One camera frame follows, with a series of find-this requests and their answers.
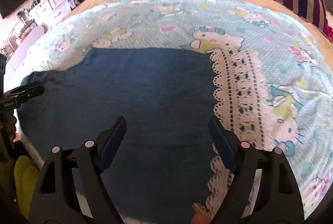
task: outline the white drawer cabinet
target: white drawer cabinet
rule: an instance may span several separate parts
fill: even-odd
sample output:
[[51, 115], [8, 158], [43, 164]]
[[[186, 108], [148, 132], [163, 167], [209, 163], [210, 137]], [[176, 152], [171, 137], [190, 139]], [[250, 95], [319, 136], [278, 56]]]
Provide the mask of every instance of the white drawer cabinet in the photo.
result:
[[42, 0], [36, 5], [29, 15], [38, 25], [42, 25], [46, 30], [56, 25], [65, 15], [71, 11], [68, 0]]

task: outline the human hand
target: human hand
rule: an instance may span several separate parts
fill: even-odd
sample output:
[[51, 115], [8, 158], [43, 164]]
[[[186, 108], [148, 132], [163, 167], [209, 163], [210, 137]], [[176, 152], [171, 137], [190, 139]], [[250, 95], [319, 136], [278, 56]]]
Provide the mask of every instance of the human hand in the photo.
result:
[[0, 129], [6, 126], [6, 131], [10, 141], [16, 138], [16, 122], [17, 119], [14, 116], [14, 111], [4, 113], [4, 118], [0, 120]]
[[206, 208], [199, 203], [193, 204], [195, 215], [192, 217], [191, 224], [209, 224], [211, 219]]

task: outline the blue garment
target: blue garment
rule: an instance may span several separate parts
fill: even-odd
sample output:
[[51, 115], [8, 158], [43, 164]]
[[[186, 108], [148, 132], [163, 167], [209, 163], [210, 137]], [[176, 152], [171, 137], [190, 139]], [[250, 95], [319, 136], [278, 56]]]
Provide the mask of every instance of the blue garment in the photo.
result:
[[76, 148], [124, 116], [127, 133], [102, 174], [116, 208], [149, 222], [190, 223], [192, 204], [210, 195], [214, 77], [209, 54], [92, 48], [68, 70], [28, 76], [24, 82], [41, 81], [45, 93], [24, 104], [19, 119], [46, 159], [52, 147]]

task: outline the striped pillow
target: striped pillow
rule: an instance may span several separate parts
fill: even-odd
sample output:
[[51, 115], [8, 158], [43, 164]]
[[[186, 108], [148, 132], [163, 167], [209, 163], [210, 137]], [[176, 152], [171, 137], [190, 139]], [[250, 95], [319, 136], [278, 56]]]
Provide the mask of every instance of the striped pillow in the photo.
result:
[[316, 26], [328, 39], [333, 42], [333, 31], [328, 26], [324, 0], [274, 0], [298, 16]]

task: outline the bed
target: bed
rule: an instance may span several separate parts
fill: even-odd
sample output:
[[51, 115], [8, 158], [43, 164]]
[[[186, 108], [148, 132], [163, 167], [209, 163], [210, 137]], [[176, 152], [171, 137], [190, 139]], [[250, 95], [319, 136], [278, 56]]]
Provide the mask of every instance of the bed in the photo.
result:
[[189, 222], [193, 202], [214, 215], [232, 181], [207, 136], [215, 114], [257, 148], [284, 150], [307, 217], [333, 180], [332, 54], [272, 0], [87, 0], [17, 71], [18, 83], [46, 86], [18, 110], [22, 140], [42, 165], [53, 146], [76, 147], [125, 115], [134, 129], [103, 177], [114, 204], [135, 221]]

